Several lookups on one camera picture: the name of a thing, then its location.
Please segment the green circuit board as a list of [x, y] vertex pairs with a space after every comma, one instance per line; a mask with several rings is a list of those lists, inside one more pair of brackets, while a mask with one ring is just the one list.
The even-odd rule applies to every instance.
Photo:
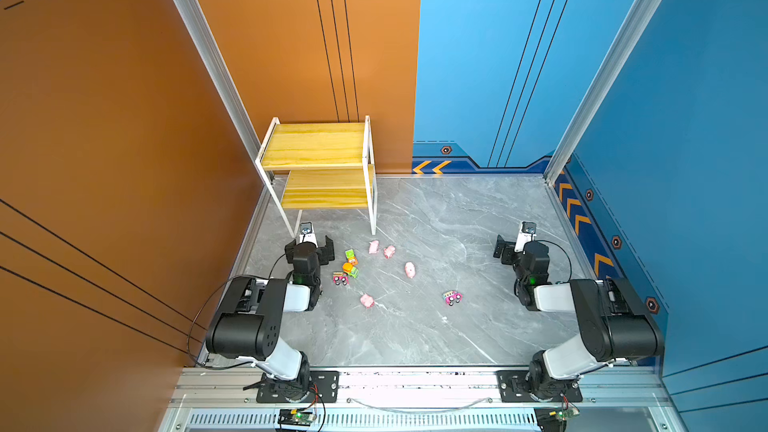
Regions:
[[541, 432], [566, 432], [569, 422], [581, 414], [577, 407], [536, 408], [534, 412], [538, 430]]
[[318, 416], [314, 412], [299, 409], [280, 409], [277, 416], [278, 431], [305, 431], [311, 429]]

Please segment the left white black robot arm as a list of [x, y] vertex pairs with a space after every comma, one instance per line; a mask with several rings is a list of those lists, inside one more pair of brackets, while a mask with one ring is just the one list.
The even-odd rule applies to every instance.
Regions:
[[208, 352], [258, 368], [259, 381], [243, 387], [262, 403], [301, 402], [319, 396], [306, 353], [281, 336], [286, 313], [313, 310], [322, 294], [321, 267], [335, 259], [330, 237], [319, 246], [302, 238], [287, 246], [293, 270], [284, 278], [238, 276], [231, 280], [206, 333]]

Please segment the pink toy truck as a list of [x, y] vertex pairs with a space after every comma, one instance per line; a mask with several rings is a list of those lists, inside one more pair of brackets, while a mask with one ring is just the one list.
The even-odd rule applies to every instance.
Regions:
[[344, 272], [334, 272], [332, 279], [335, 285], [346, 286], [349, 284], [349, 276]]
[[449, 306], [454, 306], [460, 303], [462, 298], [462, 294], [456, 290], [450, 290], [443, 294], [443, 300]]

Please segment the aluminium front rail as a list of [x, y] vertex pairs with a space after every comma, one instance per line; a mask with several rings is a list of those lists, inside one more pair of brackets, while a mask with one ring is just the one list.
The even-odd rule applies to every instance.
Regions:
[[[338, 367], [334, 393], [338, 407], [373, 406], [391, 409], [451, 409], [467, 406], [549, 406], [558, 400], [536, 401], [524, 392], [501, 386], [496, 366]], [[257, 403], [257, 391], [244, 388], [262, 378], [256, 369], [182, 371], [170, 408], [236, 408]], [[650, 367], [613, 367], [581, 378], [576, 389], [585, 407], [665, 407], [672, 404], [666, 388]]]

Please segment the right green circuit board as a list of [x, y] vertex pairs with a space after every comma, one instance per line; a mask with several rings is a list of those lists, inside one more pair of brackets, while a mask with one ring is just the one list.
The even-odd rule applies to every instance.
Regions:
[[538, 430], [541, 432], [566, 432], [569, 422], [581, 414], [577, 407], [536, 408], [534, 412]]

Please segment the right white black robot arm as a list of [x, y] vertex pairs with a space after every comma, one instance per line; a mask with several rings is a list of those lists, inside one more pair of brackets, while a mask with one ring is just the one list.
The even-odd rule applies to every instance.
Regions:
[[660, 356], [664, 339], [626, 279], [549, 281], [549, 248], [531, 234], [516, 241], [498, 236], [493, 252], [515, 272], [513, 291], [533, 312], [573, 313], [578, 333], [536, 352], [526, 371], [496, 373], [503, 402], [579, 402], [580, 380], [617, 362]]

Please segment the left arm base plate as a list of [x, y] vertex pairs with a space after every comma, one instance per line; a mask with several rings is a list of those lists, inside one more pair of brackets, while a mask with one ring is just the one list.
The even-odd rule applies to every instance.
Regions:
[[318, 396], [323, 403], [337, 402], [340, 372], [330, 369], [310, 370], [296, 380], [265, 378], [260, 382], [256, 401], [260, 404], [309, 403]]

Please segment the green orange dump truck toy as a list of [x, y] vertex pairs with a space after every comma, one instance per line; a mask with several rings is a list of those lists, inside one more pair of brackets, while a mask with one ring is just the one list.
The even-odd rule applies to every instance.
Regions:
[[358, 259], [355, 255], [355, 252], [353, 249], [349, 249], [345, 251], [345, 257], [348, 263], [350, 263], [353, 266], [358, 265]]

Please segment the pink toy truck left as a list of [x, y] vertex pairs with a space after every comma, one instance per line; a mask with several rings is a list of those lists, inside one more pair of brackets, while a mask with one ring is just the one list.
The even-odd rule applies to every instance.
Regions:
[[344, 272], [334, 272], [332, 279], [335, 285], [346, 286], [349, 284], [349, 276]]

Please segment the left green circuit board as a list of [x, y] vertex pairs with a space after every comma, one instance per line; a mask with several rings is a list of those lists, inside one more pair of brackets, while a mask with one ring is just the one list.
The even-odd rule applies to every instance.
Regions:
[[314, 412], [299, 409], [280, 409], [277, 416], [278, 431], [305, 431], [311, 429], [318, 416]]

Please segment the white frame wooden shelf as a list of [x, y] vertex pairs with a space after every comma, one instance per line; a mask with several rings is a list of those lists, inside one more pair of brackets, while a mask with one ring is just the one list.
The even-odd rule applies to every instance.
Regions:
[[371, 118], [283, 124], [273, 118], [254, 165], [291, 236], [308, 210], [366, 210], [377, 232]]

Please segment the orange green mixer truck toy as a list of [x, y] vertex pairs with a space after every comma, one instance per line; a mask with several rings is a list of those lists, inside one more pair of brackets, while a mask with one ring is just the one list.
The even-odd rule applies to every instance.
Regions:
[[357, 267], [355, 265], [353, 265], [352, 263], [350, 263], [350, 262], [345, 262], [342, 265], [342, 270], [349, 277], [352, 277], [352, 278], [357, 278], [358, 277], [359, 271], [358, 271]]

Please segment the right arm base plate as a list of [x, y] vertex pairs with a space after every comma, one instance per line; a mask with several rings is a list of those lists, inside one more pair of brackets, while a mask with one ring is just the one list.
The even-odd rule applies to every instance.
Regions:
[[529, 371], [506, 369], [495, 373], [503, 403], [562, 402], [580, 403], [583, 395], [576, 380], [556, 380], [544, 374], [532, 378]]

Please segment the pink toy truck right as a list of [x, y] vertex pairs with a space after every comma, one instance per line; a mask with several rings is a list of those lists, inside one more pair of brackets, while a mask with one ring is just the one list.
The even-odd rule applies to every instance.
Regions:
[[454, 306], [460, 303], [462, 298], [462, 294], [456, 290], [450, 290], [443, 294], [443, 300], [449, 306]]

